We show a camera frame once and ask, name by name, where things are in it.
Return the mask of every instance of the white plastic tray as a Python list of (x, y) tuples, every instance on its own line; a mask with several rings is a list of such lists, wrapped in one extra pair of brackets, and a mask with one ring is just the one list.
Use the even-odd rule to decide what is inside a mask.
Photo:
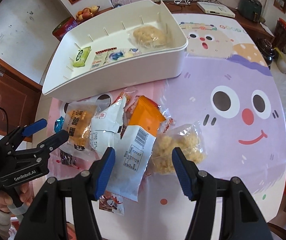
[[(95, 52), (135, 46), (127, 32), (142, 24), (166, 29), (172, 36), (169, 49), (146, 52), (90, 70)], [(78, 49), (92, 47), (84, 67), (72, 66)], [(182, 72), (187, 39), (168, 8), (143, 0), (107, 11), (69, 31), (53, 57), (43, 94), (72, 102), (122, 87), (176, 77)]]

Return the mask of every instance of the white snack bag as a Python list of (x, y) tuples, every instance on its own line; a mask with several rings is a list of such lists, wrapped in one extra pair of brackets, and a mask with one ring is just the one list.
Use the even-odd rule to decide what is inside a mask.
[(115, 164), (106, 190), (137, 202), (138, 189), (155, 137), (139, 125), (129, 125), (115, 145)]
[(126, 97), (123, 97), (92, 118), (90, 144), (100, 158), (107, 147), (115, 148), (120, 141), (125, 104)]

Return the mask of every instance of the screw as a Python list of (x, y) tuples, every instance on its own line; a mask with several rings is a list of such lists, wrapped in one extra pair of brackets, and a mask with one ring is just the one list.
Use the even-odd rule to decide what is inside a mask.
[(232, 181), (235, 183), (235, 184), (239, 184), (241, 182), (240, 178), (238, 177), (233, 177), (232, 178)]
[(53, 184), (55, 182), (55, 178), (54, 177), (50, 177), (47, 179), (47, 183), (48, 184)]
[(89, 171), (88, 170), (84, 170), (81, 172), (81, 176), (82, 177), (87, 177), (89, 175)]
[(207, 172), (206, 171), (199, 171), (198, 175), (200, 175), (201, 177), (206, 177), (207, 176)]

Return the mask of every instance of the cartoon tablecloth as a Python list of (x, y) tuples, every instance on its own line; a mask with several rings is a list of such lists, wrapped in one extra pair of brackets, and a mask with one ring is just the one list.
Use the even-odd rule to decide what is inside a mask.
[[(177, 78), (138, 85), (138, 92), (155, 101), (162, 96), (176, 127), (200, 121), (208, 156), (198, 168), (217, 178), (239, 176), (269, 221), (286, 178), (285, 118), (270, 70), (237, 21), (204, 14), (174, 17), (189, 40), (184, 69)], [(120, 91), (105, 97), (113, 102)], [(59, 105), (53, 99), (48, 127), (60, 116)], [(79, 172), (58, 164), (55, 155), (49, 160), (51, 175), (63, 179)], [(80, 170), (93, 160), (80, 161)], [(138, 203), (124, 199), (124, 217), (93, 202), (102, 237), (110, 240), (184, 239), (194, 206), (175, 174), (145, 177)], [(221, 207), (218, 199), (212, 239), (219, 237)]]

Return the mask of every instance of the blue candy wrapper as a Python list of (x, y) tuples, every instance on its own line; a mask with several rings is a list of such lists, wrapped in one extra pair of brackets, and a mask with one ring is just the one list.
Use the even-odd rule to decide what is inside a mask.
[(60, 130), (62, 130), (63, 123), (64, 123), (64, 117), (62, 117), (62, 116), (55, 121), (55, 125), (54, 125), (54, 132), (55, 133), (57, 133)]

